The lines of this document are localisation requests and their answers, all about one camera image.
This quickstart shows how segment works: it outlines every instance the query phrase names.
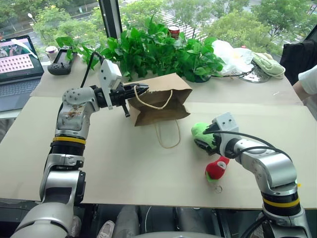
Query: laptop keyboard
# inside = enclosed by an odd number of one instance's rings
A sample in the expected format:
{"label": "laptop keyboard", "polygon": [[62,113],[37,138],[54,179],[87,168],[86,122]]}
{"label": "laptop keyboard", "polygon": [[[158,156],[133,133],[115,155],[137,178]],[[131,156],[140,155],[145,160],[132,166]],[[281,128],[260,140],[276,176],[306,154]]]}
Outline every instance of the laptop keyboard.
{"label": "laptop keyboard", "polygon": [[40,80],[38,79],[0,85],[0,97],[17,95],[22,93],[31,93],[39,84],[39,82]]}

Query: black cable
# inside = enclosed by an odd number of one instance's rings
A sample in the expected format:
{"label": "black cable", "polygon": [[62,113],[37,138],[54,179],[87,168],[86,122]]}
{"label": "black cable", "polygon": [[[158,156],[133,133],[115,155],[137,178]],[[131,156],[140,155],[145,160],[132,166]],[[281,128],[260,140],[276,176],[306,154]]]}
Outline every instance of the black cable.
{"label": "black cable", "polygon": [[244,133],[240,133],[240,132],[233,132],[233,131],[224,131],[224,130],[215,130],[215,131],[208,131],[208,133],[203,133],[203,134],[233,134],[233,135],[240,135],[240,136],[245,136],[245,137],[248,137],[248,138],[251,138],[251,139],[254,139],[254,140],[257,140],[259,142],[262,142],[263,144],[266,144],[270,147],[273,147],[275,148],[272,144],[268,143],[267,141],[265,140],[262,140],[256,136],[252,136],[252,135],[248,135],[248,134],[244,134]]}
{"label": "black cable", "polygon": [[259,218],[257,221],[255,221],[254,223],[252,223],[244,232],[243,234],[240,236],[240,238],[249,238],[251,233],[255,231],[256,228],[258,228],[258,226],[260,226],[262,224],[262,222],[266,219],[265,216],[262,216],[261,218]]}
{"label": "black cable", "polygon": [[86,78],[87,78],[87,76],[88,76],[88,72],[89,72],[89,70],[90,70],[90,67],[91,67],[91,64],[92,64],[92,62],[93,62],[94,56],[98,56],[99,61],[100,61],[100,64],[103,63],[104,57],[102,57],[98,52],[94,51],[94,52],[91,54],[91,56],[90,56],[90,60],[89,60],[88,66],[87,66],[87,70],[86,70],[84,79],[83,79],[83,81],[81,82],[81,85],[80,85],[81,88],[84,86],[84,84],[85,84],[85,82],[86,82]]}
{"label": "black cable", "polygon": [[288,154],[286,154],[284,151],[282,151],[282,150],[280,150],[280,149],[277,149],[277,148],[275,148],[275,147],[270,147],[270,146],[253,146],[253,147],[245,148],[245,149],[243,149],[243,150],[240,150],[240,151],[239,151],[238,153],[236,153],[234,156],[235,156],[235,157],[238,157],[238,156],[240,156],[243,152],[246,152],[246,151],[248,151],[248,150],[254,150],[254,149],[273,150],[273,151],[275,151],[275,152],[278,152],[278,153],[281,153],[281,154],[287,156],[287,157],[292,161],[291,157],[290,157]]}

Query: cup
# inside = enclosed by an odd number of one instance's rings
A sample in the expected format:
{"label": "cup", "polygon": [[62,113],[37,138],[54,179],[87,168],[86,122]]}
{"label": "cup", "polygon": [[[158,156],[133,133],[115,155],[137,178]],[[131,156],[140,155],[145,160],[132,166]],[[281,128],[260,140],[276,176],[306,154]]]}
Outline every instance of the cup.
{"label": "cup", "polygon": [[49,57],[51,63],[54,62],[56,56],[58,55],[58,48],[56,46],[48,46],[45,49],[46,55]]}
{"label": "cup", "polygon": [[170,36],[174,39],[178,39],[179,36],[179,27],[178,26],[169,26],[168,31],[170,32]]}

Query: laptop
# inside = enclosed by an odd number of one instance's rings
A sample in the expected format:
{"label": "laptop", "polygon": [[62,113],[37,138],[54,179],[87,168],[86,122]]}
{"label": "laptop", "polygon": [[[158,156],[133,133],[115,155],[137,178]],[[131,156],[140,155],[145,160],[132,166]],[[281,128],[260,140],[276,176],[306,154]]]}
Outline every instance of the laptop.
{"label": "laptop", "polygon": [[0,112],[23,108],[43,73],[29,36],[0,40]]}

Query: white plastic bag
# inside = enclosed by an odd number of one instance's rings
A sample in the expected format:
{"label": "white plastic bag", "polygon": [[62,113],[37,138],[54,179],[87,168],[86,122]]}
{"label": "white plastic bag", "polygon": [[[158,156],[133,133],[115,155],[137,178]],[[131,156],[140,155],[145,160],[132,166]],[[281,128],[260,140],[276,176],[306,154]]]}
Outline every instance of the white plastic bag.
{"label": "white plastic bag", "polygon": [[214,54],[225,62],[220,75],[236,75],[252,70],[252,51],[245,48],[233,48],[228,42],[216,40],[212,43]]}

